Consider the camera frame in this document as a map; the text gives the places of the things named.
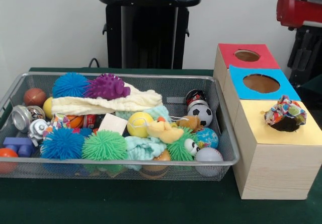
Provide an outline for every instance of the yellow tennis ball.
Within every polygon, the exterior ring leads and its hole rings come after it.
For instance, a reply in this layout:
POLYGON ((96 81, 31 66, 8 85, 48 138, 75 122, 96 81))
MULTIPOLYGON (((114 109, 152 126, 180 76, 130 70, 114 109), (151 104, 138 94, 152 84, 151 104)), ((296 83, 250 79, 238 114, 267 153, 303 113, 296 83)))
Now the yellow tennis ball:
POLYGON ((127 130, 131 136, 146 138, 148 136, 146 125, 152 121, 153 118, 146 112, 136 112, 129 118, 127 130))
POLYGON ((44 110, 44 112, 45 112, 45 114, 46 114, 46 117, 48 117, 49 119, 52 119, 52 113, 51 113, 51 106, 52 106, 52 103, 51 103, 51 101, 52 101, 52 97, 49 97, 46 101, 45 101, 45 103, 44 103, 44 105, 43 105, 43 110, 44 110))

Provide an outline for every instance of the yellow duck toy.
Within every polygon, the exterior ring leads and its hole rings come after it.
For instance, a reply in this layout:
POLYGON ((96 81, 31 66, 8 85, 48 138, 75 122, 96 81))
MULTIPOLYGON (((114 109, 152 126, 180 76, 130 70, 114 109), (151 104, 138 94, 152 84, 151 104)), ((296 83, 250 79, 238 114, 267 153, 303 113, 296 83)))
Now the yellow duck toy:
POLYGON ((160 117, 157 121, 150 122, 146 128, 147 133, 152 137, 158 137, 162 142, 171 144, 177 141, 184 131, 177 127, 171 127, 170 123, 160 117))

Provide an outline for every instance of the soccer ball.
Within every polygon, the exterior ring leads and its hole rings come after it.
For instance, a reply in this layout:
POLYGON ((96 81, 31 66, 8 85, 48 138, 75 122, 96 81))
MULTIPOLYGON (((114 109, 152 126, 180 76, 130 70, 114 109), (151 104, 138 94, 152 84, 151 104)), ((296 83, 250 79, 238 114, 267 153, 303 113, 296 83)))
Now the soccer ball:
POLYGON ((188 116, 198 116, 200 124, 204 127, 208 127, 212 121, 212 111, 204 104, 192 106, 188 112, 188 116))

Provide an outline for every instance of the green table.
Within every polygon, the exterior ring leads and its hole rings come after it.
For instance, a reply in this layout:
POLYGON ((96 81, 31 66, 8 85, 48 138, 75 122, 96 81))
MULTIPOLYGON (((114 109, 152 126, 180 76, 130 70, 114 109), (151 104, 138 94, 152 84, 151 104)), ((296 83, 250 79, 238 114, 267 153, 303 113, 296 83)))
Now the green table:
MULTIPOLYGON (((210 70, 53 69, 212 75, 210 70)), ((322 223, 322 172, 304 201, 241 200, 221 182, 1 179, 2 223, 322 223)))

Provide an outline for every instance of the green spiky ball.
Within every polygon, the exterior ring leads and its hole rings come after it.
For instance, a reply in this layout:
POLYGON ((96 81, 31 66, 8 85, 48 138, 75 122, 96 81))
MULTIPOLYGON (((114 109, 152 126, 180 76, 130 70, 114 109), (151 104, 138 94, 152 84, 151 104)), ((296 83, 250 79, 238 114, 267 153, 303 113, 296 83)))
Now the green spiky ball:
POLYGON ((197 135, 191 133, 192 130, 190 128, 180 128, 184 131, 183 135, 174 143, 168 144, 167 149, 172 161, 192 161, 193 158, 191 154, 185 148, 185 140, 191 138, 195 143, 197 143, 197 135))
MULTIPOLYGON (((126 140, 117 132, 99 131, 85 140, 83 145, 83 159, 87 160, 123 160, 127 158, 126 140)), ((120 165, 88 165, 86 168, 91 172, 97 169, 119 171, 120 165)))

